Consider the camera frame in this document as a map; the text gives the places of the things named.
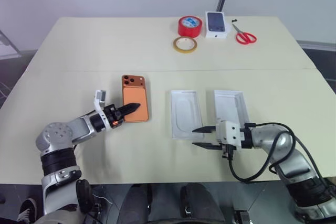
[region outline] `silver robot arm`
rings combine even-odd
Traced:
[[[48,124],[36,139],[41,151],[44,216],[36,223],[82,223],[93,207],[89,182],[81,177],[76,163],[76,145],[98,132],[120,126],[123,117],[140,104],[130,103],[118,109],[105,107],[105,91],[97,90],[95,110],[68,123]]]
[[[286,185],[289,194],[294,199],[295,214],[303,222],[321,221],[336,218],[336,198],[334,188],[327,185],[320,175],[309,151],[294,135],[289,127],[283,124],[266,123],[261,127],[247,123],[244,129],[240,125],[228,121],[222,121],[216,126],[206,126],[195,129],[194,132],[209,133],[216,131],[216,139],[219,145],[210,143],[193,143],[209,150],[221,150],[223,158],[229,161],[232,175],[239,181],[249,182],[260,176],[267,168],[277,174]],[[306,158],[295,149],[295,143],[299,143],[310,157],[314,168]],[[261,148],[268,153],[264,166],[254,176],[240,178],[233,169],[234,150],[241,148]]]
[[[270,159],[274,164],[285,157],[293,145],[288,131],[278,125],[265,125],[252,128],[251,136],[254,148],[262,148],[269,153],[277,134],[279,136],[275,151]],[[318,221],[336,217],[336,198],[323,183],[322,176],[311,167],[306,158],[297,149],[283,162],[275,166],[276,173],[286,185],[289,194],[296,203],[296,214],[303,221]]]

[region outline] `black shoe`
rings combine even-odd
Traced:
[[[33,199],[26,199],[21,205],[17,221],[24,221],[27,224],[34,223],[36,221],[36,214],[36,202]]]
[[[186,186],[183,186],[180,190],[180,203],[180,214],[182,218],[192,218]]]
[[[148,215],[152,211],[152,202],[153,202],[153,191],[152,191],[152,185],[151,184],[133,184],[132,187],[143,187],[144,190],[147,193],[147,208],[148,208]]]

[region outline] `white table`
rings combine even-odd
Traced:
[[[154,20],[157,26],[164,27],[177,19]],[[151,35],[146,40],[139,34],[142,44],[133,37],[134,43],[142,45],[136,54],[133,47],[122,47],[127,39],[125,35],[115,34],[113,29],[108,32],[107,27],[120,29],[122,23],[144,23],[144,30],[149,19],[61,19],[0,110],[0,173],[6,175],[1,176],[0,183],[40,184],[43,173],[39,151],[35,147],[36,136],[50,122],[67,122],[91,111],[95,89],[107,90],[107,103],[120,106],[120,77],[125,73],[145,76],[151,119],[145,123],[124,124],[78,145],[75,151],[77,163],[83,178],[92,184],[234,181],[220,152],[199,148],[189,140],[171,138],[170,90],[173,89],[198,91],[203,125],[214,124],[214,89],[243,90],[252,122],[288,124],[311,151],[322,174],[335,176],[334,93],[278,19],[241,17],[238,20],[240,24],[246,24],[241,25],[242,29],[258,38],[266,38],[265,29],[272,31],[270,26],[273,25],[278,33],[272,34],[282,37],[280,41],[287,41],[277,48],[282,50],[284,57],[278,59],[279,52],[273,52],[273,46],[269,46],[271,40],[258,41],[255,46],[260,50],[254,45],[237,47],[233,34],[222,43],[200,37],[197,39],[200,48],[190,55],[178,54],[169,47],[161,49],[161,54],[148,52],[150,45],[163,46],[167,37],[173,39],[170,30],[162,36]],[[251,25],[249,20],[254,20],[254,24],[267,20],[268,27],[258,31],[259,26]],[[94,42],[82,34],[83,26]],[[112,41],[119,40],[115,50],[107,42],[97,45],[99,31],[103,34],[102,41],[107,37]],[[223,44],[235,57],[221,56],[226,48]],[[202,59],[201,48],[208,48],[211,54]],[[242,55],[247,60],[239,63],[237,57],[242,59]],[[98,64],[93,64],[93,57]],[[193,58],[202,59],[202,62],[191,60]],[[225,70],[221,69],[224,62],[227,63]],[[207,135],[205,141],[213,141],[213,137]],[[247,177],[260,168],[265,158],[266,154],[261,150],[243,150],[235,155],[235,169],[240,176]],[[265,172],[258,180],[275,179],[278,177]]]

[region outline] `black cable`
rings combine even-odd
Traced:
[[[316,163],[315,163],[313,157],[311,156],[309,150],[305,147],[305,145],[301,142],[301,140],[299,140],[299,139],[294,135],[294,132],[292,131],[292,129],[291,129],[290,127],[288,127],[287,125],[285,125],[285,124],[282,124],[282,123],[274,123],[274,122],[271,122],[271,123],[260,123],[260,124],[256,124],[256,126],[264,126],[264,125],[269,125],[269,124],[276,124],[276,125],[280,125],[280,126],[282,126],[282,127],[285,127],[285,128],[288,130],[288,132],[290,133],[290,135],[292,136],[292,147],[291,147],[290,151],[287,153],[287,155],[286,155],[285,157],[283,157],[282,159],[280,159],[280,160],[274,162],[273,164],[271,164],[271,165],[269,166],[269,168],[268,168],[269,171],[270,171],[271,173],[277,174],[276,171],[272,170],[272,168],[275,167],[276,165],[279,165],[279,164],[282,163],[283,161],[285,161],[285,160],[286,160],[286,159],[293,153],[293,151],[294,151],[294,149],[295,149],[295,144],[296,144],[296,141],[297,141],[297,142],[299,143],[299,145],[302,147],[302,149],[305,151],[305,153],[307,154],[307,156],[309,157],[309,160],[310,160],[311,164],[313,165],[313,167],[314,167],[314,169],[315,169],[315,171],[316,171],[316,173],[317,173],[317,175],[318,175],[318,177],[319,177],[321,183],[325,186],[325,188],[326,188],[327,190],[330,191],[330,193],[331,193],[334,197],[336,197],[334,191],[331,189],[331,187],[329,187],[329,186],[327,185],[327,182],[326,182],[326,181],[324,180],[324,178],[322,177],[322,175],[321,175],[321,173],[320,173],[320,171],[319,171],[319,169],[318,169],[318,167],[317,167],[317,165],[316,165]]]
[[[272,170],[273,167],[279,165],[280,163],[282,163],[283,161],[287,160],[289,158],[290,155],[292,155],[293,151],[295,150],[295,145],[296,145],[296,136],[294,134],[294,132],[292,131],[292,129],[290,127],[288,127],[287,125],[285,124],[282,124],[282,123],[274,123],[274,122],[271,122],[271,123],[260,123],[260,124],[256,124],[256,126],[264,126],[264,125],[269,125],[269,124],[275,124],[275,125],[280,125],[284,128],[286,128],[288,130],[287,133],[290,133],[291,137],[292,137],[292,146],[289,150],[289,152],[287,153],[286,156],[284,156],[283,158],[279,159],[278,161],[274,162],[273,164],[271,164],[268,168],[268,170],[273,173],[273,174],[277,174],[277,172],[275,170]]]
[[[299,140],[298,138],[296,138],[296,141],[299,143],[299,145],[301,145],[302,149],[305,151],[305,153],[307,154],[311,164],[313,165],[314,169],[315,169],[315,172],[317,173],[317,175],[319,176],[320,178],[320,181],[321,183],[325,186],[325,188],[327,190],[330,189],[330,187],[328,186],[327,182],[324,180],[324,178],[322,177],[321,173],[320,173],[320,170],[318,169],[316,163],[315,163],[315,160],[314,158],[312,157],[312,155],[310,154],[309,150],[305,147],[305,145],[301,142],[301,140]],[[334,196],[336,197],[335,193],[333,190],[329,190],[329,192]]]
[[[98,220],[95,216],[93,216],[92,214],[88,213],[89,216],[92,217],[92,219],[94,219],[95,221],[99,222],[99,224],[103,224],[103,222],[101,222],[100,220]]]
[[[280,136],[281,136],[282,134],[284,134],[284,133],[287,133],[287,131],[280,131],[280,132],[276,135],[276,137],[274,138],[274,141],[273,141],[273,143],[272,143],[271,149],[270,149],[270,151],[269,151],[269,153],[268,153],[268,156],[267,156],[267,158],[266,158],[266,161],[265,161],[264,164],[262,165],[261,169],[260,169],[255,175],[253,175],[253,176],[250,176],[250,177],[248,177],[248,178],[240,178],[240,177],[235,173],[235,170],[234,170],[234,168],[233,168],[233,164],[232,164],[232,159],[230,158],[230,159],[229,159],[229,168],[230,168],[230,171],[231,171],[232,175],[235,177],[235,179],[237,179],[237,180],[239,180],[239,181],[241,181],[241,182],[249,182],[249,181],[254,180],[254,179],[256,179],[257,177],[259,177],[259,176],[265,171],[265,169],[267,168],[267,165],[268,165],[268,163],[269,163],[269,161],[270,161],[270,159],[271,159],[271,157],[272,157],[272,155],[273,155],[273,153],[274,153],[274,151],[275,151],[275,147],[276,147],[276,145],[277,145],[277,142],[278,142]]]

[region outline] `floor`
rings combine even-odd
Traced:
[[[304,49],[336,93],[336,53]],[[24,73],[32,57],[20,57],[0,60],[0,107]],[[248,210],[254,224],[262,223],[300,223],[291,214],[292,201],[281,182],[262,182],[243,184],[240,182],[203,183],[218,202],[227,220],[230,219],[232,207],[236,210]],[[174,218],[180,216],[180,188],[185,185],[155,184],[153,185],[153,204],[150,220]],[[102,222],[114,224],[119,209],[131,185],[96,185],[94,192],[104,199],[105,207]],[[40,185],[4,185],[0,184],[0,198],[6,198],[0,204],[0,217],[16,219],[19,207],[27,197],[38,202],[39,215],[42,214],[42,194]],[[92,223],[90,217],[86,223]]]

